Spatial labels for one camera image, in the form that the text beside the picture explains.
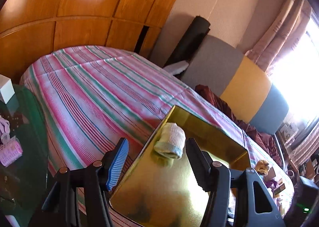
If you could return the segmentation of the yellow knitted sock roll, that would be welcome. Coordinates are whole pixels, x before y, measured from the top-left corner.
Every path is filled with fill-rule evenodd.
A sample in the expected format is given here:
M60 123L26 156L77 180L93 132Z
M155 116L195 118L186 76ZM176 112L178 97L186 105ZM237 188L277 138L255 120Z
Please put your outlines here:
M269 162L265 160L259 160L255 165L256 172L261 176L267 176L269 169Z

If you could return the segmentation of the white grey towel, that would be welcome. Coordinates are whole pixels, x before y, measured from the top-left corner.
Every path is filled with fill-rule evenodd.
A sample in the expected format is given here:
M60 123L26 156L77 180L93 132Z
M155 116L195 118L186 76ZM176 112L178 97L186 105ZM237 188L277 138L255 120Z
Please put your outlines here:
M163 157L181 159L185 146L184 130L176 123L166 123L160 131L160 138L154 145L154 150Z

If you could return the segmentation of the green white tea box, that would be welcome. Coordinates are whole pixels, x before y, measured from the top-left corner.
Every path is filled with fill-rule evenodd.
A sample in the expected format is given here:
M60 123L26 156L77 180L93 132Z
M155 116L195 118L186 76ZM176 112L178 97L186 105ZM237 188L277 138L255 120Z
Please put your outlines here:
M273 198L277 198L280 196L280 193L286 189L286 186L284 183L278 185L273 189Z

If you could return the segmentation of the purple snack packet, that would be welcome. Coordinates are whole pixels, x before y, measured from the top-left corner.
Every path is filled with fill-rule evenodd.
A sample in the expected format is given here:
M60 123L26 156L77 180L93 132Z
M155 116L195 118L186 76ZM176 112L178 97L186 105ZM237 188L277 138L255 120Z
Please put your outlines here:
M278 186L278 183L274 179L265 180L264 183L267 188L271 188L272 190Z

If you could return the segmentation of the white cardboard box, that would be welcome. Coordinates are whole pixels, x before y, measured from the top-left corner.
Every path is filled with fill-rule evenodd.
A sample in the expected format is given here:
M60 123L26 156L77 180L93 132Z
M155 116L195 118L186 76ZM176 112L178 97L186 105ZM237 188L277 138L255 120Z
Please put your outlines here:
M274 167L271 167L268 171L268 174L263 177L263 180L265 182L268 182L273 180L275 177L276 177L276 173L275 173Z

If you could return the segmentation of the green glass side table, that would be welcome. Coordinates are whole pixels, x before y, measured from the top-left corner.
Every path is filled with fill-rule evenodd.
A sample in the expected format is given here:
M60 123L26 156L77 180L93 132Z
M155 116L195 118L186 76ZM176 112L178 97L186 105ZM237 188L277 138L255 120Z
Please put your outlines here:
M10 123L10 135L22 147L22 156L1 166L1 210L27 226L47 186L48 140L45 116L35 95L14 85L15 95L1 103L1 116Z

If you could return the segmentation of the maroon crumpled blanket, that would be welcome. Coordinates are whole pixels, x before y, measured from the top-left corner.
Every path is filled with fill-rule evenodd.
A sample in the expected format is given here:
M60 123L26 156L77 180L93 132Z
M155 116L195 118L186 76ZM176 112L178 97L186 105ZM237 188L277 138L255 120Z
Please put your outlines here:
M244 130L245 133L253 141L255 141L280 167L282 166L282 160L275 145L275 140L271 135L259 132L254 126L245 123L243 120L237 119L227 102L224 102L224 100L215 95L208 86L200 84L196 85L195 91L215 108L223 112L242 130Z

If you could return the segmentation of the gold metal tin box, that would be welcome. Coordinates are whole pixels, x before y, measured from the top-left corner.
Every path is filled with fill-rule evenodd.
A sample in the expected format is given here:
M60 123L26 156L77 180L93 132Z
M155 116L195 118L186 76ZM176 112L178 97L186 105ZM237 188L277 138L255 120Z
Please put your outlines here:
M209 195L197 184L187 155L171 159L154 150L166 123L176 123L214 161L237 170L250 166L240 128L228 123L227 132L173 106L111 195L115 226L200 226Z

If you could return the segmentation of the white product box on shelf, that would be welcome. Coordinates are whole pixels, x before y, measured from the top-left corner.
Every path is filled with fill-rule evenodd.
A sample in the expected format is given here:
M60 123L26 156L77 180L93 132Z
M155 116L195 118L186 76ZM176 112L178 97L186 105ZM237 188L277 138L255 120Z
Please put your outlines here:
M283 135L284 141L291 141L294 136L298 133L299 129L295 123L283 124L280 128L280 133Z

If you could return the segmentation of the striped pink green bedsheet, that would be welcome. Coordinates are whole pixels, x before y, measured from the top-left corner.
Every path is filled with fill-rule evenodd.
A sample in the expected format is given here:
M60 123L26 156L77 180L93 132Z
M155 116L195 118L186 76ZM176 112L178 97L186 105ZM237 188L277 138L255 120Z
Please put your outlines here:
M79 169L130 143L130 166L173 106L210 123L248 149L251 164L276 163L273 150L251 139L215 105L163 69L130 51L75 46L42 56L20 83L39 101L49 145L49 171Z

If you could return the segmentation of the grey yellow blue headboard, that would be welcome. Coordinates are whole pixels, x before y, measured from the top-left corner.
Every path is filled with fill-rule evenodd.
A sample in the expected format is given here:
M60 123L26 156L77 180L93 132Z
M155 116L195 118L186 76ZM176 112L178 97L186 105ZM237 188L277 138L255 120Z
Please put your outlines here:
M259 132L274 135L289 110L262 69L238 49L210 35L204 38L181 80L192 88L207 86L228 104L237 119Z

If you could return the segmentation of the small white box on table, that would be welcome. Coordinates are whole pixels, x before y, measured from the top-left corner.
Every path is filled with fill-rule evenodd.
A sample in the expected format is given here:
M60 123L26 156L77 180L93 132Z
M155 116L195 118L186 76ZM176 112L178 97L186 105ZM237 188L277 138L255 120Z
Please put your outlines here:
M15 94L12 81L10 78L0 75L0 99L1 102L7 104Z

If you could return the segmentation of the pink patterned curtain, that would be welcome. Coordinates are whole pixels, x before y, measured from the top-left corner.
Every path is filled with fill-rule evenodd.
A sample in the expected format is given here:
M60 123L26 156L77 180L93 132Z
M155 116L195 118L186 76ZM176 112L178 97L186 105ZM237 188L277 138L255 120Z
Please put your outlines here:
M273 24L245 55L267 75L293 51L312 15L308 0L286 0Z

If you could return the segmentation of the black rolled mat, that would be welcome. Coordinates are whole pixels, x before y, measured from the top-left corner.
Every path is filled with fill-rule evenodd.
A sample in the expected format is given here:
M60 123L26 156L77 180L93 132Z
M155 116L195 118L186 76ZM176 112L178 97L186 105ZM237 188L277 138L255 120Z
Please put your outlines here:
M210 30L210 22L201 16L196 16L186 32L178 42L174 51L164 64L171 65L180 61L188 61L192 58L203 39Z

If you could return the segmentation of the wooden wardrobe panels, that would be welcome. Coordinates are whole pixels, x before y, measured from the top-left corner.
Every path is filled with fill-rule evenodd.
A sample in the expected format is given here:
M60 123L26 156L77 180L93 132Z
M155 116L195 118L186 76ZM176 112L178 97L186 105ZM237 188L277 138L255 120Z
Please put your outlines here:
M1 74L20 80L40 57L101 45L148 58L176 0L1 0Z

